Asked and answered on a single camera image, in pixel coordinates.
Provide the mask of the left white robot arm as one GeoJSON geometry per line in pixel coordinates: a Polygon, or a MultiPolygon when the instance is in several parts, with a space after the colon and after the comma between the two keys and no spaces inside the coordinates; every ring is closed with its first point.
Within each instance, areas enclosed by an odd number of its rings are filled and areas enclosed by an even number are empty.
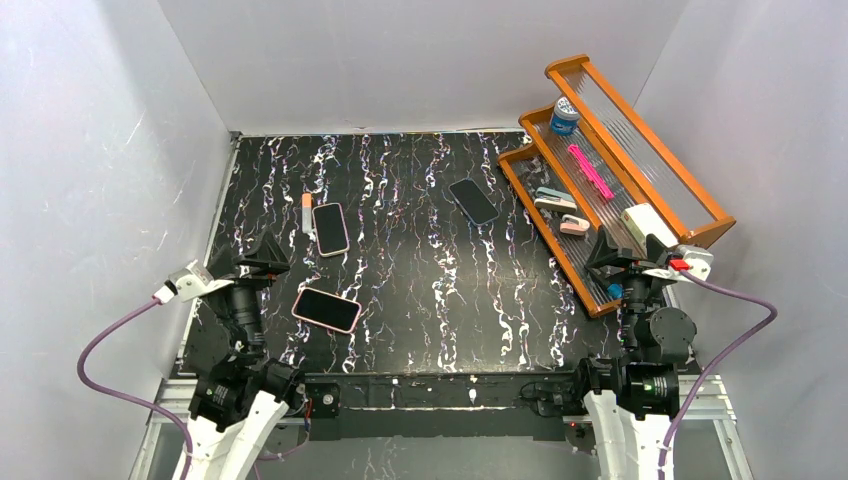
{"type": "Polygon", "coordinates": [[[197,373],[177,479],[243,479],[289,410],[302,377],[266,355],[260,291],[290,268],[272,232],[239,255],[196,261],[165,285],[180,301],[202,301],[227,334],[225,353],[197,373]]]}

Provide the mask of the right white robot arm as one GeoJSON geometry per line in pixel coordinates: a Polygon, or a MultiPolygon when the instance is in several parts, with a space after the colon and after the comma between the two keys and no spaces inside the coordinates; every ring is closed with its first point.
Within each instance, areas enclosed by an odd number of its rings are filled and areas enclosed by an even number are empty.
{"type": "Polygon", "coordinates": [[[585,263],[621,289],[621,354],[609,365],[580,362],[575,394],[589,413],[604,479],[657,479],[671,474],[660,460],[669,449],[661,429],[680,412],[677,364],[689,353],[697,328],[681,309],[664,305],[662,291],[681,280],[692,265],[654,235],[646,238],[648,255],[639,257],[618,246],[600,228],[585,263]]]}

